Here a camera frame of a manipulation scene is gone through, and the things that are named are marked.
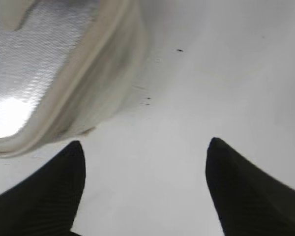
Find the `silver surface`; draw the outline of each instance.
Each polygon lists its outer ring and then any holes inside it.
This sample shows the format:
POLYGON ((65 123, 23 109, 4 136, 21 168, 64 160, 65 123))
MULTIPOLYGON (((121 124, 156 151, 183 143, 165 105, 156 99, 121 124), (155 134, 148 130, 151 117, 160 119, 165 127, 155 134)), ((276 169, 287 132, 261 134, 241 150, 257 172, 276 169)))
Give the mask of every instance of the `silver surface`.
POLYGON ((98 6, 99 0, 42 0, 19 31, 0 24, 0 138, 26 125, 98 6))

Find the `stain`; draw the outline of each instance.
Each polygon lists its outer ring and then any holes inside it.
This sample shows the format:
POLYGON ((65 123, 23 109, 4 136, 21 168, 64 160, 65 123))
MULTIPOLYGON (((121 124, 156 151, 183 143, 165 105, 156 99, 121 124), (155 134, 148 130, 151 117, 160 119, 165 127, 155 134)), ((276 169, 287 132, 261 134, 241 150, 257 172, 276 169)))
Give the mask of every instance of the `stain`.
POLYGON ((141 87, 141 86, 136 86, 136 85, 134 85, 134 86, 132 86, 132 88, 137 89, 137 90, 146 91, 146 88, 141 87))
POLYGON ((88 136, 92 131, 94 131, 96 127, 92 127, 84 132, 81 133, 82 136, 88 136))

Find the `white surface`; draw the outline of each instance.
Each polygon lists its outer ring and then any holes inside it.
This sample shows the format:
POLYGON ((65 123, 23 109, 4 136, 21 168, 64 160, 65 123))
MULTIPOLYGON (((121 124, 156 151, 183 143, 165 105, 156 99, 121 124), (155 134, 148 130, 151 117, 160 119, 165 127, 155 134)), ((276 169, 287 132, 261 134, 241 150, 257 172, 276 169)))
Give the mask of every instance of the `white surface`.
MULTIPOLYGON (((74 230, 222 236, 204 173, 213 136, 295 188, 295 0, 142 2, 151 53, 119 113, 82 141, 74 230)), ((0 192, 63 145, 0 160, 0 192)))

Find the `white floor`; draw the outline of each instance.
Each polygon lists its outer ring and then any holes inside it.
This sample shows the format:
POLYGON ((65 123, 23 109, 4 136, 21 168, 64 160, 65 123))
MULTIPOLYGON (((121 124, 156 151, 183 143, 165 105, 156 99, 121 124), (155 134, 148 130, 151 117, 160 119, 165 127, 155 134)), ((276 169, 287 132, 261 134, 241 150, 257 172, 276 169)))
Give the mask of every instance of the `white floor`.
MULTIPOLYGON (((295 189, 295 0, 141 1, 151 52, 120 111, 82 140, 74 231, 222 236, 204 173, 212 137, 295 189)), ((64 145, 0 160, 0 193, 64 145)))

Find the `white container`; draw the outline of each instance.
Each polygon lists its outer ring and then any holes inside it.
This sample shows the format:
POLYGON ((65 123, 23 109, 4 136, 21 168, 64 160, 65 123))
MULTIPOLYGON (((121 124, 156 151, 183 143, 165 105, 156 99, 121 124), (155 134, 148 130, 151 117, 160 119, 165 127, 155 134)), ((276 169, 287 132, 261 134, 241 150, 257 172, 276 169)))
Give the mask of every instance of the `white container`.
MULTIPOLYGON (((75 3, 68 5, 63 1, 63 4, 68 6, 67 11, 76 10, 78 12, 82 11, 81 3, 84 4, 85 9, 89 9, 88 4, 94 4, 94 1, 96 0, 83 0, 79 1, 77 5, 74 5, 75 3)), ((50 6, 53 3, 45 2, 48 1, 41 1, 34 6, 31 15, 25 19, 24 26, 19 31, 0 31, 0 37, 3 34, 5 38, 11 37, 14 40, 17 34, 28 33, 26 31, 30 29, 31 20, 36 21, 36 25, 37 21, 44 21, 45 13, 40 8, 46 7, 47 4, 49 7, 53 7, 50 6)), ((60 14, 61 17, 65 15, 61 11, 63 11, 62 8, 55 9, 56 17, 59 17, 57 14, 60 14)), ((72 16, 68 16, 66 21, 72 20, 75 24, 75 20, 82 21, 84 18, 87 20, 94 13, 97 15, 87 25, 82 36, 71 46, 72 50, 68 56, 63 57, 65 63, 56 68, 56 70, 58 69, 56 73, 48 70, 50 65, 53 65, 52 63, 46 68, 50 60, 33 60, 31 63, 28 58, 22 58, 24 53, 20 53, 21 56, 16 57, 10 52, 4 57, 5 52, 1 49, 0 157, 15 156, 46 143, 79 135, 98 125, 118 108, 147 49, 145 25, 136 0, 102 0, 99 9, 92 8, 92 12, 88 12, 88 15, 85 12, 77 16, 72 14, 72 16), (6 65, 5 59, 7 58, 11 62, 14 56, 12 66, 6 65), (35 77, 32 79, 36 81, 31 86, 23 78, 14 80, 11 74, 8 78, 5 76, 10 68, 13 70, 17 66, 21 67, 19 71, 22 73, 27 70, 31 73, 32 64, 43 68, 33 73, 35 77), (46 80, 45 75, 49 73, 55 73, 56 76, 49 78, 50 82, 46 85, 41 80, 46 80), (32 95, 35 92, 39 95, 33 100, 32 95)), ((48 46, 56 42, 58 32, 55 28, 52 35, 47 31, 37 37, 36 27, 30 29, 27 35, 28 37, 36 35, 34 38, 38 38, 37 46, 43 55, 46 50, 50 49, 48 46), (53 36, 55 39, 44 41, 41 38, 45 35, 46 37, 53 36)), ((20 47, 28 47, 24 45, 24 40, 33 43, 30 41, 31 38, 28 39, 27 36, 24 36, 21 38, 20 47)), ((60 49, 56 53, 61 54, 62 50, 67 50, 67 47, 61 48, 61 40, 59 45, 60 49)), ((18 52, 18 47, 14 44, 11 48, 16 53, 18 52)), ((39 52, 36 49, 34 47, 33 52, 29 52, 31 57, 37 57, 39 52)))

